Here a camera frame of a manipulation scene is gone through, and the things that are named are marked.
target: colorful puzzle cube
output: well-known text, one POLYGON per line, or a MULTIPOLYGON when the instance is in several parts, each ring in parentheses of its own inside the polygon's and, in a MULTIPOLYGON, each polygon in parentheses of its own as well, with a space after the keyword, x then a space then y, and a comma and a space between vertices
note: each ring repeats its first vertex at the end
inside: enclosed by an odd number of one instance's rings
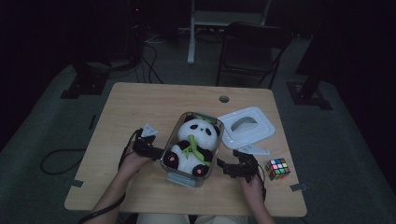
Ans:
POLYGON ((271 180, 282 179, 290 173, 290 168, 283 158, 268 161, 265 165, 265 170, 271 180))

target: panda eye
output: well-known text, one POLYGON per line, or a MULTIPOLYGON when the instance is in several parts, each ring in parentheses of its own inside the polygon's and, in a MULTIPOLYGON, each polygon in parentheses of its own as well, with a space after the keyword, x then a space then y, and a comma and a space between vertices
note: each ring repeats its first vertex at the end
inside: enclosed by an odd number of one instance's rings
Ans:
POLYGON ((206 129, 205 132, 207 133, 207 135, 212 135, 212 132, 210 132, 210 130, 206 129))

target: panda plush toy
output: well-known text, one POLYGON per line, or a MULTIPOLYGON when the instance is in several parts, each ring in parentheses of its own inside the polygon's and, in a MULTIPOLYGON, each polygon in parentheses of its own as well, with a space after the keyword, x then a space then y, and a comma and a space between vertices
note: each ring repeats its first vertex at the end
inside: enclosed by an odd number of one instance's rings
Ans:
POLYGON ((218 144, 219 128, 203 119, 186 118, 177 138, 179 142, 165 152, 163 163, 190 175, 206 175, 218 144))

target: person's right arm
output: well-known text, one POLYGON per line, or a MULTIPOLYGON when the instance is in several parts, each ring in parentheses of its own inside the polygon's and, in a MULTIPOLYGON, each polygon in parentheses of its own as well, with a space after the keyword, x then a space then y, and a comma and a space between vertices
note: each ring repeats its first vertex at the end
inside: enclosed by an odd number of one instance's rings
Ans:
POLYGON ((257 175, 254 175, 250 182, 245 178, 238 177, 241 188, 250 208, 251 213, 256 218, 257 224, 272 224, 274 219, 269 214, 262 198, 262 182, 257 175))

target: container lid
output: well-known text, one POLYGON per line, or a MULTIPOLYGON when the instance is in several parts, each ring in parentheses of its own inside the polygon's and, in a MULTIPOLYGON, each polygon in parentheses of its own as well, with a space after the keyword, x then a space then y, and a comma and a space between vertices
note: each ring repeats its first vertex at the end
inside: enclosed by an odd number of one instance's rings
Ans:
POLYGON ((275 133, 275 127, 256 107, 234 111, 218 118, 224 124, 223 143, 232 149, 258 142, 275 133))

